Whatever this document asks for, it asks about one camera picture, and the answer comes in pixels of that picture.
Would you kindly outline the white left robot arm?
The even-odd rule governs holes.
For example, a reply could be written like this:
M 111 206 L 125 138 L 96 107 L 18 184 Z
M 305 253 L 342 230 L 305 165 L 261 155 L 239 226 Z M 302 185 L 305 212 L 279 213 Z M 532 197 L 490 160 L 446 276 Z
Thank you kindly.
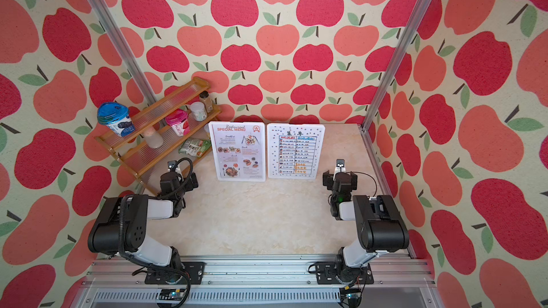
M 177 249 L 148 235 L 147 223 L 177 218 L 186 207 L 184 195 L 196 188 L 198 180 L 193 172 L 184 178 L 170 171 L 161 176 L 161 192 L 157 197 L 109 198 L 88 235 L 88 249 L 93 253 L 120 255 L 143 268 L 182 276 L 185 268 Z

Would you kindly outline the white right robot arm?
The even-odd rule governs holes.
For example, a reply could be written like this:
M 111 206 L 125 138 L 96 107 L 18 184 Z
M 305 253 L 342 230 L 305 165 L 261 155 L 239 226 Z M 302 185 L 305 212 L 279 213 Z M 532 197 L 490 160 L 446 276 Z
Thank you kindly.
M 408 248 L 410 237 L 391 195 L 354 195 L 358 174 L 338 171 L 323 174 L 323 185 L 331 191 L 331 215 L 355 223 L 357 238 L 339 249 L 332 262 L 315 263 L 319 285 L 352 286 L 372 283 L 369 263 L 388 253 Z

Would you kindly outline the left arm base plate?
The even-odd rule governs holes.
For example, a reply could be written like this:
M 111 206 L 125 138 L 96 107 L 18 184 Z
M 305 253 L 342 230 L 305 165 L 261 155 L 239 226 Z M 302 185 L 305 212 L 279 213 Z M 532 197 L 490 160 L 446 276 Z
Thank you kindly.
M 204 276 L 204 262 L 183 262 L 185 275 L 167 271 L 165 269 L 157 270 L 148 268 L 144 282 L 147 285 L 187 285 L 187 279 L 191 285 L 200 285 Z

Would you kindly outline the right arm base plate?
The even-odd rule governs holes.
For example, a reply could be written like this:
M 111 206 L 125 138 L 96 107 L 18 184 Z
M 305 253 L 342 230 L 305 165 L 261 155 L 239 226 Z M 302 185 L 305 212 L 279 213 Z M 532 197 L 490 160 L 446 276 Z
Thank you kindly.
M 336 262 L 316 262 L 308 268 L 308 272 L 315 275 L 319 285 L 352 286 L 374 283 L 369 264 L 361 268 L 343 268 L 341 270 Z

